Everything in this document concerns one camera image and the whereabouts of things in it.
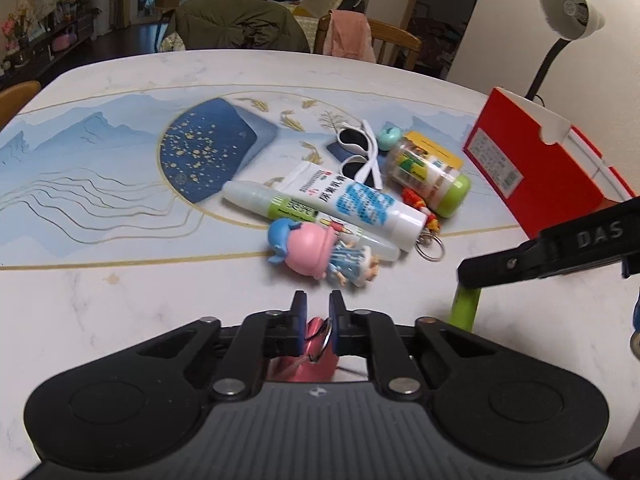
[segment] white sunglasses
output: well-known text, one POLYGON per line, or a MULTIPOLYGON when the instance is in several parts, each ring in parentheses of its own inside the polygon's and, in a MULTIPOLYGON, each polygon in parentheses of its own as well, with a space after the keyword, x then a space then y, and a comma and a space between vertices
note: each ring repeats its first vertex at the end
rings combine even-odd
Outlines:
POLYGON ((343 123, 337 134, 338 144, 349 153, 340 165, 340 174, 365 186, 382 189, 382 176, 378 165, 378 142, 371 126, 362 120, 362 128, 343 123))

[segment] chair backrest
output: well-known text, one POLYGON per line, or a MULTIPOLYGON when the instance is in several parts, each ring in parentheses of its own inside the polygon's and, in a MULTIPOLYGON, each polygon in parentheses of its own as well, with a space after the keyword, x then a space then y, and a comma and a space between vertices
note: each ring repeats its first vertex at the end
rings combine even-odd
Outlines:
POLYGON ((27 81, 0 92, 0 130, 40 91, 40 83, 27 81))
MULTIPOLYGON (((375 44, 376 40, 382 41, 380 51, 378 53, 377 63, 382 64, 385 60, 385 48, 386 44, 390 43, 401 48, 408 48, 409 54, 404 61, 404 69, 412 70, 415 66, 415 62, 418 59, 418 54, 422 49, 422 40, 416 38, 410 32, 402 30, 395 25, 389 25, 385 22, 379 22, 378 20, 367 19, 369 27, 371 29, 372 43, 375 44)), ((327 31, 329 30, 329 23, 331 22, 331 15, 323 16, 318 21, 318 31, 316 32, 316 41, 314 43, 314 54, 322 54, 322 48, 324 46, 324 40, 326 39, 327 31)), ((396 61, 396 56, 391 56, 388 60, 389 64, 393 64, 396 61)))

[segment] blue circle pattern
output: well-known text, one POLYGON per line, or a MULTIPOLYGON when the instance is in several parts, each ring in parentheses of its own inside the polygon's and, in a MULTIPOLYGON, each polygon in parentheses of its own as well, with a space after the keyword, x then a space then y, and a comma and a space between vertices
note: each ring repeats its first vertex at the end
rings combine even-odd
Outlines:
POLYGON ((198 203, 233 178, 256 140, 232 105, 212 99, 169 126, 160 142, 160 165, 169 183, 189 202, 198 203))

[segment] pink towel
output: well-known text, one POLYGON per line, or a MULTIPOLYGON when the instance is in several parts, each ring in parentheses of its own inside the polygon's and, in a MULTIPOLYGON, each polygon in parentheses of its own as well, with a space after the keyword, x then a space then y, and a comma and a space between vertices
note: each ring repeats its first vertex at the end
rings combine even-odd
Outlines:
POLYGON ((367 17, 351 10, 332 10, 322 53, 325 56, 376 62, 367 17))

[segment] teal round object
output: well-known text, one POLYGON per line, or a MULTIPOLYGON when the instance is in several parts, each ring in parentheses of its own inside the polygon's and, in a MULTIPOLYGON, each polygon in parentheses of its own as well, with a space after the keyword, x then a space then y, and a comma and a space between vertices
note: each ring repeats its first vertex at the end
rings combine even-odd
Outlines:
POLYGON ((378 149, 388 152, 402 137, 402 130, 397 126, 385 128, 378 134, 378 149))

